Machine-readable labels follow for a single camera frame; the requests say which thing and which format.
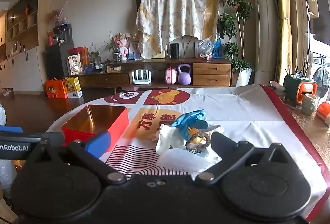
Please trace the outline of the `leopard scrunchie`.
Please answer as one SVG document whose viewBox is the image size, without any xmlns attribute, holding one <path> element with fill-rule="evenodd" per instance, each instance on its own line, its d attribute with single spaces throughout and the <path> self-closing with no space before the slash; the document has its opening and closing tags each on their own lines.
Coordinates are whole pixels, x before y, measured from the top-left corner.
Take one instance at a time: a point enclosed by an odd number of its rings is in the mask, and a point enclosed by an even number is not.
<svg viewBox="0 0 330 224">
<path fill-rule="evenodd" d="M 210 136 L 205 132 L 197 132 L 192 135 L 185 144 L 186 150 L 194 153 L 203 153 L 211 144 Z"/>
</svg>

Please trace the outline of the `blue rubber glove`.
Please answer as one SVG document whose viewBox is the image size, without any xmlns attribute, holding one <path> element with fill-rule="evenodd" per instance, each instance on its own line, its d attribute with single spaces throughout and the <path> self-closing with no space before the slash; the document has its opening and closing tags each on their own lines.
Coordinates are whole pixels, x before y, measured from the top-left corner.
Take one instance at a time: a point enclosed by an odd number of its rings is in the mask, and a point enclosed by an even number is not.
<svg viewBox="0 0 330 224">
<path fill-rule="evenodd" d="M 182 114 L 170 127 L 176 127 L 184 140 L 190 139 L 188 128 L 196 128 L 199 130 L 207 129 L 209 124 L 204 120 L 206 113 L 204 110 L 196 110 Z"/>
</svg>

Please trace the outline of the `white face mask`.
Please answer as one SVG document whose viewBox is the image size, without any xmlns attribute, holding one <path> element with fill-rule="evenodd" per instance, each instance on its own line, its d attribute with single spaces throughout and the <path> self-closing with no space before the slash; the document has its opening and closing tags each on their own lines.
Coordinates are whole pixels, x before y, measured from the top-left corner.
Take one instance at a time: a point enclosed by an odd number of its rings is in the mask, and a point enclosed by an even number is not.
<svg viewBox="0 0 330 224">
<path fill-rule="evenodd" d="M 202 172 L 220 162 L 222 158 L 212 149 L 194 154 L 184 149 L 168 149 L 160 154 L 157 165 L 169 170 L 186 171 L 189 174 Z"/>
</svg>

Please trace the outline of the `white cloth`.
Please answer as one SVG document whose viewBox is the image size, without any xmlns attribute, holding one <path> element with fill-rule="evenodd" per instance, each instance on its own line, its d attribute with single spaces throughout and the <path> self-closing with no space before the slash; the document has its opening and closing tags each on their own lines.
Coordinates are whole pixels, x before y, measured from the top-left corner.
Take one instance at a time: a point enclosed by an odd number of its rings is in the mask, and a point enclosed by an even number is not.
<svg viewBox="0 0 330 224">
<path fill-rule="evenodd" d="M 161 125 L 157 135 L 156 153 L 158 155 L 162 155 L 170 148 L 185 149 L 186 140 L 181 136 L 177 127 Z"/>
</svg>

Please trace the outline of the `white plastic bag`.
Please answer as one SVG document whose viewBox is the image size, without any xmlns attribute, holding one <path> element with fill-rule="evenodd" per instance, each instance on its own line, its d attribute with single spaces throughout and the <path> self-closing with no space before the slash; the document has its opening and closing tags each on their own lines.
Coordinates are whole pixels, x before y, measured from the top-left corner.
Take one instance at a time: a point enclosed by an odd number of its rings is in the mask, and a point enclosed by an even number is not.
<svg viewBox="0 0 330 224">
<path fill-rule="evenodd" d="M 6 126 L 6 113 L 3 106 L 0 108 L 1 110 L 1 126 Z M 0 177 L 1 177 L 1 190 L 3 196 L 6 198 L 11 198 L 10 190 L 12 184 L 17 176 L 17 171 L 15 166 L 10 160 L 2 160 L 0 163 Z"/>
</svg>

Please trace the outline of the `red gift box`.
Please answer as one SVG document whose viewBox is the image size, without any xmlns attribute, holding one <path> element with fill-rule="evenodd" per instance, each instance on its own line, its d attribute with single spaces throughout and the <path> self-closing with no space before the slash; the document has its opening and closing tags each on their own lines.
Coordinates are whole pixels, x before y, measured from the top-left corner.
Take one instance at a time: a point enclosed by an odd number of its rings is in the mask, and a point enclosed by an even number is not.
<svg viewBox="0 0 330 224">
<path fill-rule="evenodd" d="M 86 142 L 100 133 L 106 132 L 110 142 L 106 152 L 109 152 L 114 148 L 128 125 L 129 117 L 126 107 L 91 104 L 67 120 L 61 130 L 66 144 L 74 140 Z"/>
</svg>

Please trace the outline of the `printed white tablecloth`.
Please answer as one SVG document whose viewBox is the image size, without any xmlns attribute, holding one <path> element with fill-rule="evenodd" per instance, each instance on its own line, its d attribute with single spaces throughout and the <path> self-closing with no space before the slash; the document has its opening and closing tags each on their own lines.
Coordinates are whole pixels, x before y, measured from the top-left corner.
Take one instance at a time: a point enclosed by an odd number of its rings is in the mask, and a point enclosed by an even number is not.
<svg viewBox="0 0 330 224">
<path fill-rule="evenodd" d="M 156 89 L 115 94 L 92 104 L 128 110 L 128 127 L 101 158 L 127 176 L 188 174 L 157 165 L 157 132 L 182 114 L 204 110 L 206 122 L 234 141 L 256 147 L 284 145 L 311 187 L 312 198 L 304 211 L 308 220 L 316 218 L 329 197 L 326 164 L 278 95 L 267 87 Z"/>
</svg>

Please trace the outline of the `orange gift bag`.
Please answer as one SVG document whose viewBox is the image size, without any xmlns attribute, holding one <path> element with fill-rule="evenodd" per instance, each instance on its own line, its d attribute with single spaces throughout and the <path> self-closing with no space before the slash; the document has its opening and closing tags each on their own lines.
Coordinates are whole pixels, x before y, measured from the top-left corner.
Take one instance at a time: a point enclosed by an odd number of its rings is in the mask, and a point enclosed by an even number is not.
<svg viewBox="0 0 330 224">
<path fill-rule="evenodd" d="M 53 78 L 52 80 L 48 80 L 44 84 L 46 94 L 48 98 L 52 99 L 66 99 L 68 98 L 64 80 Z"/>
</svg>

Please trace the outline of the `yellow carton box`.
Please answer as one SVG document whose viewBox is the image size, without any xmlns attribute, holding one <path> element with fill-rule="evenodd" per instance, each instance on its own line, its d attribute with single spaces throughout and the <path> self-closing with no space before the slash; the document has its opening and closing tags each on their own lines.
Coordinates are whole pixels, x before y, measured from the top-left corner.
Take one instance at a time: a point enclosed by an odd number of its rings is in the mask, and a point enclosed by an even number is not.
<svg viewBox="0 0 330 224">
<path fill-rule="evenodd" d="M 78 77 L 65 79 L 64 87 L 68 98 L 81 98 L 83 95 Z"/>
</svg>

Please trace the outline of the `wooden tv cabinet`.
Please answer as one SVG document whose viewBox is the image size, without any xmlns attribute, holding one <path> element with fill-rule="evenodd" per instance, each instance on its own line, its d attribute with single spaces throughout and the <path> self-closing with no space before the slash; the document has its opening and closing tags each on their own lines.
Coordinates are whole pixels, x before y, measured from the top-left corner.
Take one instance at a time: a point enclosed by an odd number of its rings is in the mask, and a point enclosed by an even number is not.
<svg viewBox="0 0 330 224">
<path fill-rule="evenodd" d="M 128 60 L 121 63 L 111 63 L 110 66 L 119 66 L 120 70 L 114 73 L 101 73 L 98 71 L 89 74 L 79 74 L 78 79 L 83 88 L 122 88 L 135 87 L 132 72 L 148 69 L 151 71 L 151 82 L 141 85 L 142 88 L 180 88 L 179 82 L 167 84 L 165 82 L 166 69 L 171 66 L 177 69 L 181 64 L 181 70 L 190 72 L 191 83 L 186 87 L 230 87 L 232 84 L 232 64 L 223 59 L 201 60 L 198 58 L 179 59 L 150 59 Z"/>
</svg>

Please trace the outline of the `black mini fridge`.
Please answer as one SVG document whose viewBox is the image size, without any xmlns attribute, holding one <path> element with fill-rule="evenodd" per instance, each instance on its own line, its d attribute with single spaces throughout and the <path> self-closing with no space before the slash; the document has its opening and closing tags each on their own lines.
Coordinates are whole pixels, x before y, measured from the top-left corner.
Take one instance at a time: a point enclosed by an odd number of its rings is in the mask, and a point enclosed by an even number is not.
<svg viewBox="0 0 330 224">
<path fill-rule="evenodd" d="M 64 42 L 46 47 L 46 72 L 48 80 L 61 79 L 69 76 L 68 50 L 74 48 L 73 42 Z"/>
</svg>

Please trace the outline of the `purple kettlebell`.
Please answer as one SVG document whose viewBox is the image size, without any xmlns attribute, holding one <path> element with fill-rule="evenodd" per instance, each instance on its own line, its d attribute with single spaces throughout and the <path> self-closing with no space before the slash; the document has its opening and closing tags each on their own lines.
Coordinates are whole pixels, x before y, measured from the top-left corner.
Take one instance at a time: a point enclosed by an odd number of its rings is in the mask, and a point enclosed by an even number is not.
<svg viewBox="0 0 330 224">
<path fill-rule="evenodd" d="M 191 84 L 191 66 L 189 64 L 180 64 L 178 66 L 178 82 L 181 85 Z"/>
</svg>

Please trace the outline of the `green ceramic mug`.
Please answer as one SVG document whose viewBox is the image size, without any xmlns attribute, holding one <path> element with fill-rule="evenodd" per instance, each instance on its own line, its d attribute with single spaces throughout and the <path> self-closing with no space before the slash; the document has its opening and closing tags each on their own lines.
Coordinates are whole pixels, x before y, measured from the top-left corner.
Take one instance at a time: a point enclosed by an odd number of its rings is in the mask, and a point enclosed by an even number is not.
<svg viewBox="0 0 330 224">
<path fill-rule="evenodd" d="M 318 103 L 319 103 L 319 97 L 317 95 L 307 93 L 304 96 L 302 102 L 302 112 L 305 115 L 311 116 L 314 112 L 316 112 Z"/>
</svg>

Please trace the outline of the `green orange utensil holder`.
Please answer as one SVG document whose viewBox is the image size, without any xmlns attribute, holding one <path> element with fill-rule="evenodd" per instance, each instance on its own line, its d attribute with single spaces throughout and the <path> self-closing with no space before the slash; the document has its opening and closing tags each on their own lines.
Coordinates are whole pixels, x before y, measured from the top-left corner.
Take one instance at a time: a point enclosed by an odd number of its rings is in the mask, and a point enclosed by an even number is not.
<svg viewBox="0 0 330 224">
<path fill-rule="evenodd" d="M 283 87 L 285 88 L 285 98 L 296 105 L 302 104 L 306 94 L 316 94 L 318 85 L 314 80 L 286 75 Z"/>
</svg>

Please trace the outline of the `white wifi router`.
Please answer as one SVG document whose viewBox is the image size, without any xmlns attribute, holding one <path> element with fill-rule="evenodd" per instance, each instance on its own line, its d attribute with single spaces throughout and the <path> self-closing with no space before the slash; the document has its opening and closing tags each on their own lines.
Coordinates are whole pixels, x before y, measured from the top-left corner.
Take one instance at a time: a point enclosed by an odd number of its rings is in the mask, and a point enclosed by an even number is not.
<svg viewBox="0 0 330 224">
<path fill-rule="evenodd" d="M 149 69 L 137 69 L 131 72 L 131 80 L 135 85 L 147 85 L 152 82 L 151 71 Z"/>
</svg>

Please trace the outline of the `white standing air conditioner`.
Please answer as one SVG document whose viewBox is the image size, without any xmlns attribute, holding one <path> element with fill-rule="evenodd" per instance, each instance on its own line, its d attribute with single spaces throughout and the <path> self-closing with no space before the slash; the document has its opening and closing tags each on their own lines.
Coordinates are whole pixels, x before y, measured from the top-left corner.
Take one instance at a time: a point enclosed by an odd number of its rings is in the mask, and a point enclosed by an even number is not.
<svg viewBox="0 0 330 224">
<path fill-rule="evenodd" d="M 275 0 L 255 0 L 256 67 L 255 83 L 268 84 L 275 79 L 278 49 L 278 16 Z"/>
</svg>

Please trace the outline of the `orange white jar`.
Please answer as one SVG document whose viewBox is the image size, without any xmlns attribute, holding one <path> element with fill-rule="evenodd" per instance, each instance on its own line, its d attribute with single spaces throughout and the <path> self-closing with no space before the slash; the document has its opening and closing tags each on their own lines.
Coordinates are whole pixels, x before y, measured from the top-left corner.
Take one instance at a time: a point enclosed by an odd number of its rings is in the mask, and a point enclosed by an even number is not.
<svg viewBox="0 0 330 224">
<path fill-rule="evenodd" d="M 316 116 L 320 118 L 326 125 L 330 126 L 330 102 L 322 102 L 316 111 Z"/>
</svg>

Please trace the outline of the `clear plastic bag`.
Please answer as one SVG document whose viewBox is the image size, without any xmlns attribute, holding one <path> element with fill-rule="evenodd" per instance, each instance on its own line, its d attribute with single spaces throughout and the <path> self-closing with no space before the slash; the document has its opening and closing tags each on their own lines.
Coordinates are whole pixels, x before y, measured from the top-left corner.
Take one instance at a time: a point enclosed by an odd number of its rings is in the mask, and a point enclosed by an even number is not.
<svg viewBox="0 0 330 224">
<path fill-rule="evenodd" d="M 214 44 L 210 38 L 203 39 L 199 43 L 197 57 L 201 60 L 209 61 L 212 57 Z"/>
</svg>

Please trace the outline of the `pink plush doll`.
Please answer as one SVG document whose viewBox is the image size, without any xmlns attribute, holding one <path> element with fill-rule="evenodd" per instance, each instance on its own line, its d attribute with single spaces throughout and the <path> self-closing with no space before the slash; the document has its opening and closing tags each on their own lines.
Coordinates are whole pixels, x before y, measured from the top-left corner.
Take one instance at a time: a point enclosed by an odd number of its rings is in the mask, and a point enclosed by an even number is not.
<svg viewBox="0 0 330 224">
<path fill-rule="evenodd" d="M 128 33 L 118 33 L 113 41 L 117 47 L 118 53 L 120 53 L 121 61 L 127 60 L 128 49 L 127 44 L 129 43 L 130 35 Z"/>
</svg>

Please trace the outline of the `black speaker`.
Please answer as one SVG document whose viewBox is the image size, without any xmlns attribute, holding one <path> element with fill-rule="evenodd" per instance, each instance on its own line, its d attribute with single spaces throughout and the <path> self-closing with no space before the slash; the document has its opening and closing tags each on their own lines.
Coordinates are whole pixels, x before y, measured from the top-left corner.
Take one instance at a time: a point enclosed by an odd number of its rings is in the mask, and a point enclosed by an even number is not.
<svg viewBox="0 0 330 224">
<path fill-rule="evenodd" d="M 180 48 L 179 43 L 171 43 L 170 44 L 171 59 L 178 59 L 180 57 L 179 48 Z"/>
</svg>

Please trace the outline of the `potted green tree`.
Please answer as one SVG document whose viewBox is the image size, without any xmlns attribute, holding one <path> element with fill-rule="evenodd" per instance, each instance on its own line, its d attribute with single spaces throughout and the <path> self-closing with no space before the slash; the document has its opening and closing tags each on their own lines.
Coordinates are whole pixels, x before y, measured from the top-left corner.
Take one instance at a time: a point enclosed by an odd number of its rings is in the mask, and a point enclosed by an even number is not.
<svg viewBox="0 0 330 224">
<path fill-rule="evenodd" d="M 253 12 L 253 4 L 247 0 L 221 0 L 224 10 L 218 18 L 217 34 L 224 39 L 223 54 L 232 64 L 232 73 L 237 78 L 234 85 L 248 85 L 253 71 L 245 56 L 245 25 Z"/>
</svg>

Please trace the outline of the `floral cover cloth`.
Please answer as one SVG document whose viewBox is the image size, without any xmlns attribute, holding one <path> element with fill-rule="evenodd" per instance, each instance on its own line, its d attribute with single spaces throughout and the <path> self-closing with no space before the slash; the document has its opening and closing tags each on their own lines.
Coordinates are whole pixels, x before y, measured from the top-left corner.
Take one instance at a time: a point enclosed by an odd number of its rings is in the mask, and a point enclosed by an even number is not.
<svg viewBox="0 0 330 224">
<path fill-rule="evenodd" d="M 135 29 L 142 58 L 163 53 L 183 36 L 215 41 L 221 7 L 221 0 L 141 0 Z"/>
</svg>

